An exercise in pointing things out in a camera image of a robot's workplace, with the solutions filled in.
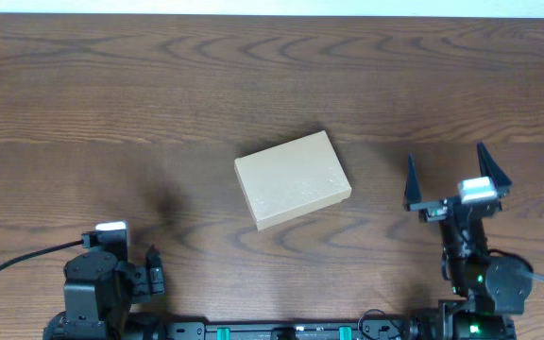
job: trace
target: black cable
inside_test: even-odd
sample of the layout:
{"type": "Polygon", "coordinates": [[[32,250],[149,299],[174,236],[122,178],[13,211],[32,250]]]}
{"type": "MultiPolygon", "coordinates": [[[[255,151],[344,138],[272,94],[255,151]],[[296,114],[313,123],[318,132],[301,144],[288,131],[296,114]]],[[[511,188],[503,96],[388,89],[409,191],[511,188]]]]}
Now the black cable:
{"type": "Polygon", "coordinates": [[[57,251],[57,250],[65,249],[67,247],[79,246],[79,245],[82,245],[82,244],[83,244],[82,240],[81,241],[74,241],[74,242],[69,242],[67,244],[63,244],[63,245],[59,245],[59,246],[52,246],[52,247],[49,247],[49,248],[46,248],[46,249],[42,249],[42,250],[38,250],[38,251],[35,251],[35,252],[32,252],[32,253],[28,253],[28,254],[19,256],[19,257],[15,258],[15,259],[11,259],[11,260],[9,260],[9,261],[7,261],[5,263],[1,263],[0,264],[0,271],[8,268],[9,266],[11,266],[13,264],[17,264],[18,262],[28,260],[28,259],[34,258],[36,256],[40,256],[40,255],[51,253],[51,252],[54,252],[54,251],[57,251]]]}
{"type": "Polygon", "coordinates": [[[531,273],[535,272],[535,269],[528,262],[528,260],[526,260],[523,257],[519,256],[518,254],[510,253],[510,252],[507,252],[507,251],[502,251],[502,250],[499,250],[499,249],[489,249],[488,254],[492,254],[492,253],[497,253],[497,254],[499,254],[501,256],[514,258],[514,259],[520,261],[521,263],[523,263],[524,265],[526,265],[528,267],[528,270],[530,270],[531,273]]]}
{"type": "MultiPolygon", "coordinates": [[[[363,334],[363,336],[367,337],[370,340],[379,340],[379,339],[375,339],[374,337],[369,336],[368,334],[366,334],[366,332],[363,331],[363,319],[365,318],[366,315],[368,315],[369,313],[372,313],[372,312],[377,312],[379,314],[386,315],[386,313],[384,311],[380,310],[380,309],[377,309],[377,308],[369,309],[362,316],[360,316],[360,318],[358,319],[358,331],[360,331],[363,334]]],[[[398,335],[389,337],[388,339],[396,339],[396,338],[400,337],[401,336],[400,327],[398,327],[398,325],[396,323],[394,323],[394,321],[392,321],[392,320],[387,320],[387,321],[389,321],[389,323],[391,323],[392,326],[394,326],[396,328],[396,331],[398,331],[398,335]]]]}

